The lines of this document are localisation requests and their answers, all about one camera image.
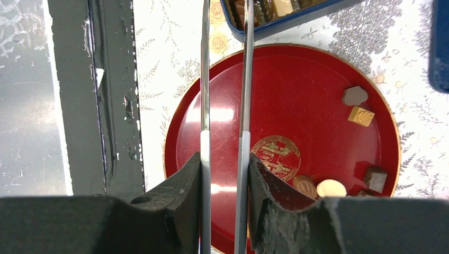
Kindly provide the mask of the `blue box lid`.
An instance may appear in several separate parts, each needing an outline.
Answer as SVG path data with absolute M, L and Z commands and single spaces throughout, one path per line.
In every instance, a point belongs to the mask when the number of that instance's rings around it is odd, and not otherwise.
M 448 0 L 433 1 L 428 80 L 434 90 L 448 93 Z

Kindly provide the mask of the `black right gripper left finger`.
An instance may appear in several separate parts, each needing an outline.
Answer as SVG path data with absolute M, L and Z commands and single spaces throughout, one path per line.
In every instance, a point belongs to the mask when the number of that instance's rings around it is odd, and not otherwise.
M 1 253 L 198 253 L 201 162 L 125 202 L 106 195 L 1 199 Z

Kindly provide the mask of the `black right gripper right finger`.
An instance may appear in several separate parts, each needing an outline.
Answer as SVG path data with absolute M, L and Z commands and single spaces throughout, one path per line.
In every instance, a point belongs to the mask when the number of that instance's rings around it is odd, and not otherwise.
M 248 223 L 256 253 L 448 253 L 448 201 L 315 201 L 249 157 Z

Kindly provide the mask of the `blue chocolate box with tray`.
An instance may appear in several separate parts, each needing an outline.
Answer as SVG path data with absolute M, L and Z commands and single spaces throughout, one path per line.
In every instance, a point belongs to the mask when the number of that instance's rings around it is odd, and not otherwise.
M 259 40 L 355 5 L 359 1 L 254 1 L 254 39 Z M 245 1 L 220 1 L 234 37 L 244 40 Z

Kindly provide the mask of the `silver metal tongs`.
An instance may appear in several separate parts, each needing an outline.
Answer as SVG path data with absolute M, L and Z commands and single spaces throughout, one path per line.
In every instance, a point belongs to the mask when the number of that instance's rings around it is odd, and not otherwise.
M 202 215 L 200 253 L 211 252 L 211 137 L 210 137 L 210 1 L 204 0 L 201 38 L 201 132 L 200 159 L 202 176 Z M 254 2 L 245 1 L 243 76 L 240 107 L 238 178 L 236 189 L 236 218 L 234 252 L 247 252 L 247 217 L 250 161 L 250 104 L 254 53 Z

